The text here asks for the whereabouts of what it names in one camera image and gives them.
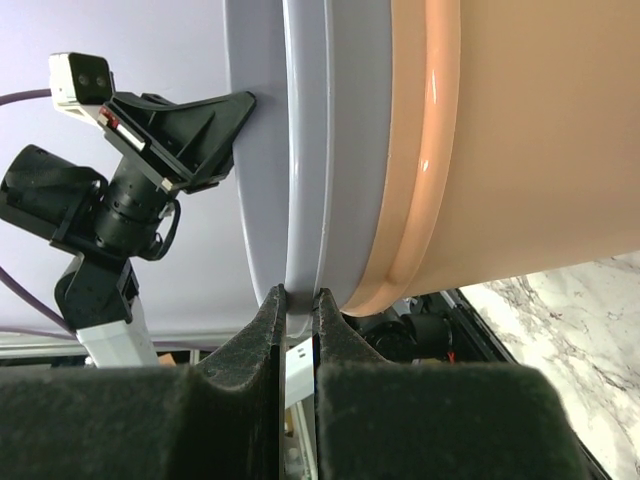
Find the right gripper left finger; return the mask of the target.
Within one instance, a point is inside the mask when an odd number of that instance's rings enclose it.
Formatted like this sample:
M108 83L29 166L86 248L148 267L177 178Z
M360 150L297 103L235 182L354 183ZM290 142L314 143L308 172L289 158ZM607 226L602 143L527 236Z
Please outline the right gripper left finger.
M280 479L286 293L194 366L5 369L5 479Z

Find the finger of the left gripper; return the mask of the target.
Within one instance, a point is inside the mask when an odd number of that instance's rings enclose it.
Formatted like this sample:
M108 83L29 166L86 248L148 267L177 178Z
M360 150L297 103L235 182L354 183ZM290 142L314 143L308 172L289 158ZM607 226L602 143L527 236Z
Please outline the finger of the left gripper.
M233 143L256 105L249 91L184 104L117 92L100 108L99 126L157 189L192 194L229 175Z

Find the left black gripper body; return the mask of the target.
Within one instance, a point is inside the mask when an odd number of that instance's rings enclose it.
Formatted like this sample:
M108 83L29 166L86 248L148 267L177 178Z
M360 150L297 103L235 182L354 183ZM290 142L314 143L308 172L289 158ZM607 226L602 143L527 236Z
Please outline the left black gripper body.
M175 196L157 187L133 161L120 161L97 210L96 243L120 257L162 259L181 217Z

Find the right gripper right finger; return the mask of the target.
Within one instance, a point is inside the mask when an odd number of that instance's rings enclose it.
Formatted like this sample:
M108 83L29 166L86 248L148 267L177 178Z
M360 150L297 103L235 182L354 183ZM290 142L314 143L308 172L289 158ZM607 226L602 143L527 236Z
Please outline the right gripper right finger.
M325 479L585 479L559 395L532 368L503 362L384 359L321 290L317 343L319 472Z

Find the grey round bucket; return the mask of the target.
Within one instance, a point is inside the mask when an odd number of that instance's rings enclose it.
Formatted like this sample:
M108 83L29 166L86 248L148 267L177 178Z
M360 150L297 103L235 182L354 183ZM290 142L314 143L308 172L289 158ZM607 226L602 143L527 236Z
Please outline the grey round bucket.
M257 107L234 146L255 295L306 335L319 290L384 310L418 166L427 1L227 1L229 82Z

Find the orange capybara bucket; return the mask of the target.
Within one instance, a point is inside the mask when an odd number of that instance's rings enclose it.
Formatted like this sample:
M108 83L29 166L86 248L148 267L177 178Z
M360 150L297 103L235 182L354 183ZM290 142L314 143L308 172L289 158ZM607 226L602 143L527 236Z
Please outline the orange capybara bucket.
M639 5L396 1L386 178L343 310L639 247Z

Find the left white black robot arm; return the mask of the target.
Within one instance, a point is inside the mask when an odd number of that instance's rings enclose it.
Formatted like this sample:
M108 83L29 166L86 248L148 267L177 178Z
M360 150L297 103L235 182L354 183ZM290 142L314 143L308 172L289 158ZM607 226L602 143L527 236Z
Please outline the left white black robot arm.
M121 154L114 175L25 147L1 183L2 219L71 255L54 288L63 325L101 368L155 366L133 258L163 259L178 224L179 195L216 187L257 104L241 91L176 104L116 92L80 111Z

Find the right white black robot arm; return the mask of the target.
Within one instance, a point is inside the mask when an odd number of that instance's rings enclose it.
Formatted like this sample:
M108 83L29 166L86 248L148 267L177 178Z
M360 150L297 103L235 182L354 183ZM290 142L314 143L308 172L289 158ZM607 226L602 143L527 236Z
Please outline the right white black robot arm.
M281 479L285 418L320 479L585 479L559 396L504 362L400 364L376 352L328 290L312 336L285 343L285 292L194 366L166 367L138 304L77 333L89 369L3 371L5 479Z

